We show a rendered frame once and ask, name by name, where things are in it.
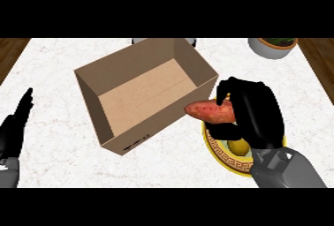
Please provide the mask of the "yellow lemon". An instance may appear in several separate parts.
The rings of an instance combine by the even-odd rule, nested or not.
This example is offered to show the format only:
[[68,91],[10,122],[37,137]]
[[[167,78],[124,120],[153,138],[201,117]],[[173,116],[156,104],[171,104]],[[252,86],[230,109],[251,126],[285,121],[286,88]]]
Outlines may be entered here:
[[245,156],[249,152],[249,144],[244,139],[239,140],[229,140],[227,141],[227,148],[233,155]]

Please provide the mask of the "grey plant pot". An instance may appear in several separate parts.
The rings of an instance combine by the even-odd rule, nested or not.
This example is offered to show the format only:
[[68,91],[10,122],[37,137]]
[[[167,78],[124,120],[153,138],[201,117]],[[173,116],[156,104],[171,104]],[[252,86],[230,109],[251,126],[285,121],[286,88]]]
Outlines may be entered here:
[[249,38],[248,45],[252,52],[266,59],[282,59],[294,49],[297,40],[289,46],[272,45],[263,38]]

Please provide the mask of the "brown cardboard box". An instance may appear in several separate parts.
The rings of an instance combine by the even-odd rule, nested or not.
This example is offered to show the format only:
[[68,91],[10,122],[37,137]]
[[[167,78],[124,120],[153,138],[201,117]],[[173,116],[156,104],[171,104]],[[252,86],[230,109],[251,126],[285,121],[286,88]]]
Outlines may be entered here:
[[217,72],[183,38],[149,38],[74,70],[100,147],[122,155],[208,98]]

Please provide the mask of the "yellow patterned plate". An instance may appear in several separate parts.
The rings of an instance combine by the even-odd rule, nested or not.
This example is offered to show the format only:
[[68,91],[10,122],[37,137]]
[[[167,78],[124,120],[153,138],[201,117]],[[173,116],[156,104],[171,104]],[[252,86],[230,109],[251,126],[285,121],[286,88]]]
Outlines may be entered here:
[[251,177],[251,152],[248,152],[244,156],[236,156],[229,151],[227,142],[224,140],[217,140],[211,138],[208,129],[205,128],[205,124],[201,124],[201,133],[207,149],[210,151],[210,154],[215,158],[218,164],[235,174],[244,177]]

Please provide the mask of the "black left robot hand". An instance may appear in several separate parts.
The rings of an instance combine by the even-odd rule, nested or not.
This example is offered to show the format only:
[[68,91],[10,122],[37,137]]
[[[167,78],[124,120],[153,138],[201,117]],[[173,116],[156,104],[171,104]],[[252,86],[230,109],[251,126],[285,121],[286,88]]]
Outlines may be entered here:
[[0,124],[0,159],[17,158],[23,143],[23,131],[28,122],[28,115],[32,108],[32,88],[25,92],[16,111]]

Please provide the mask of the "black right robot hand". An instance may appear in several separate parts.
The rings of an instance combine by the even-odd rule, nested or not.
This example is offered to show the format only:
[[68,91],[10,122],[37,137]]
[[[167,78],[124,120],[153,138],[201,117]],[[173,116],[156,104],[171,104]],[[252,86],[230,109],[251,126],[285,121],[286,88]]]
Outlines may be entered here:
[[251,148],[280,148],[283,118],[272,89],[261,82],[235,77],[217,85],[217,103],[229,96],[236,123],[205,123],[210,135],[218,140],[244,139]]

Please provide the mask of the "orange sweet potato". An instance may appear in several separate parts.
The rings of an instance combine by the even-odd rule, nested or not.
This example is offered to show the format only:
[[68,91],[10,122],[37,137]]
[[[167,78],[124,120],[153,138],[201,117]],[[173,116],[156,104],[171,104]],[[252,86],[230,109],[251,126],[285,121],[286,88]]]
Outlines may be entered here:
[[229,100],[224,100],[220,105],[217,105],[215,99],[198,101],[187,104],[183,110],[190,117],[208,122],[210,124],[235,122],[235,113]]

